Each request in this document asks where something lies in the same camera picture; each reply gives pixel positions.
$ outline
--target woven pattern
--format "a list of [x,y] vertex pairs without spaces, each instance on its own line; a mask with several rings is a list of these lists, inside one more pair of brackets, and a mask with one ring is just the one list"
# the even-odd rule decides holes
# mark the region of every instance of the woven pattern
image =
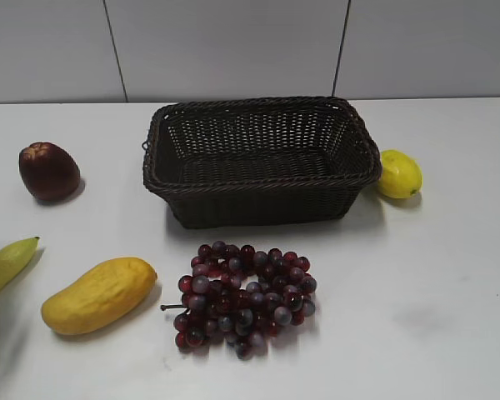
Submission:
[[167,106],[143,147],[145,187],[186,228],[341,218],[382,171],[363,120],[336,97]]

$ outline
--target banana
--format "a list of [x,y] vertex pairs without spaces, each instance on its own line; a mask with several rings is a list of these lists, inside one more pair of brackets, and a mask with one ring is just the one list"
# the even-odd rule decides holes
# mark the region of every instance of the banana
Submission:
[[19,240],[0,250],[0,291],[28,265],[37,250],[39,237]]

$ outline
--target tile grout line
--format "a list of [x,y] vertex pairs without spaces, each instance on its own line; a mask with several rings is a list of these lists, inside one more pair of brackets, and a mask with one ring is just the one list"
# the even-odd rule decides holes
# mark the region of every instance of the tile grout line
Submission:
[[107,26],[109,27],[109,34],[111,35],[113,52],[115,54],[115,59],[117,60],[118,75],[120,77],[120,82],[122,84],[122,91],[124,92],[124,100],[126,101],[126,103],[129,103],[128,92],[126,92],[126,85],[124,85],[123,69],[120,66],[120,59],[118,58],[117,45],[115,44],[115,37],[113,36],[113,27],[111,26],[111,20],[109,19],[108,5],[106,4],[106,0],[102,0],[102,4],[103,4],[103,9],[106,12]]
[[343,48],[344,48],[344,38],[347,33],[348,26],[348,18],[350,17],[350,5],[352,4],[352,0],[348,0],[347,11],[344,15],[344,26],[342,27],[342,35],[341,35],[341,44],[339,45],[339,54],[337,56],[337,66],[335,67],[335,77],[333,77],[333,86],[332,86],[332,96],[335,96],[335,90],[337,89],[337,82],[339,78],[339,68],[341,66],[341,57],[343,56]]

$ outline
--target white tile wall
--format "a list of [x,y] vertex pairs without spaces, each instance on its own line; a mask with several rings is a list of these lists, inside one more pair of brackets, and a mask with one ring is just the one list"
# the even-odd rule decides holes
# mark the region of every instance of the white tile wall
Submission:
[[352,0],[336,94],[499,96],[500,0]]
[[108,0],[130,101],[330,95],[347,0]]
[[101,0],[0,0],[0,103],[123,100]]

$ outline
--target apple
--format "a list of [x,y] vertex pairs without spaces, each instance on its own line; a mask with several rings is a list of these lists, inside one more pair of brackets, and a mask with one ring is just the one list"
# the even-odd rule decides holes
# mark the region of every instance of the apple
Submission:
[[80,184],[80,170],[65,150],[50,142],[35,142],[18,157],[18,169],[26,189],[42,202],[58,202]]

